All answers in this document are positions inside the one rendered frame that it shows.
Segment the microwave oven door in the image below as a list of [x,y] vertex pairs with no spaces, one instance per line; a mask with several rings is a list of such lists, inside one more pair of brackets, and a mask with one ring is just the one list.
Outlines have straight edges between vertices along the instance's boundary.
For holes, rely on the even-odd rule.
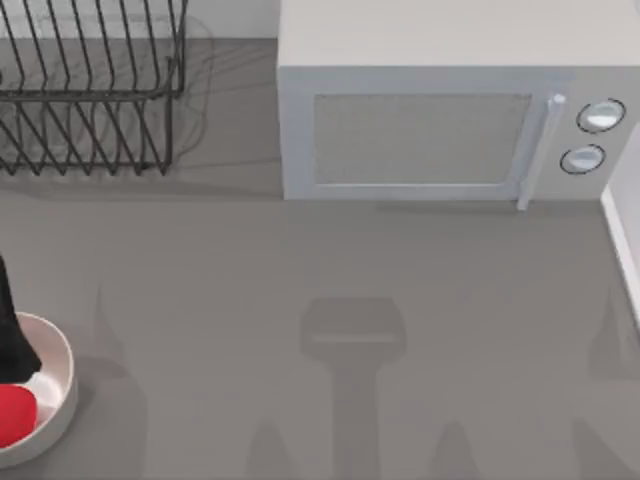
[[512,201],[547,92],[517,69],[280,67],[285,197]]

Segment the pale microwave oven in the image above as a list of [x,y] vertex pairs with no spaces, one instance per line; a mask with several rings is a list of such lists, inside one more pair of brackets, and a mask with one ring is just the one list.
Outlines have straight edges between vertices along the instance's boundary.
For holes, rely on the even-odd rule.
[[[530,203],[596,201],[640,126],[640,0],[281,0],[277,89],[289,66],[529,71],[548,86],[530,162],[547,100],[567,98]],[[580,130],[580,110],[606,99],[625,105],[624,119]],[[589,144],[605,150],[604,163],[565,173],[562,155]]]

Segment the small microwave knob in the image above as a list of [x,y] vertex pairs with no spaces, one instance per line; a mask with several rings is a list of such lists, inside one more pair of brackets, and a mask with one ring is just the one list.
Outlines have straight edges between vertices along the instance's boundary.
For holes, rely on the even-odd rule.
[[605,160],[605,150],[598,145],[589,144],[566,151],[559,166],[569,175],[586,175],[597,170]]

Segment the pale pink bowl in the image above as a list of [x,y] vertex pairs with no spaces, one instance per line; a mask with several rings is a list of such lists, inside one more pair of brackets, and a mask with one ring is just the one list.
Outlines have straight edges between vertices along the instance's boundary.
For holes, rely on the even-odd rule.
[[51,321],[34,314],[19,312],[17,319],[42,362],[41,370],[26,383],[37,401],[37,418],[29,435],[0,448],[0,471],[50,450],[68,430],[78,405],[75,357],[66,335]]

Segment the large microwave knob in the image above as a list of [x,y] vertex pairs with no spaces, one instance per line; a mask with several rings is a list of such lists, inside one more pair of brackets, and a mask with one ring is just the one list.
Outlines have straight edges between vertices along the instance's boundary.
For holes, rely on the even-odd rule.
[[580,130],[599,134],[615,128],[626,116],[625,105],[616,99],[606,99],[585,105],[577,115]]

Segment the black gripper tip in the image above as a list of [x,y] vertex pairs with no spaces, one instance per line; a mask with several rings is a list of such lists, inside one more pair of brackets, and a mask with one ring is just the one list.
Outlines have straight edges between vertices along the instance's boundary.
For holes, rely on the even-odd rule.
[[41,368],[40,357],[19,325],[6,265],[0,255],[0,384],[25,384]]

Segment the red apple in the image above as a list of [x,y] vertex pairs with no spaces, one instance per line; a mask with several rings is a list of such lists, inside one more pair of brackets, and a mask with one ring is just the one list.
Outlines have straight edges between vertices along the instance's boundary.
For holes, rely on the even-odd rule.
[[36,427],[35,395],[20,385],[0,384],[0,448],[29,436]]

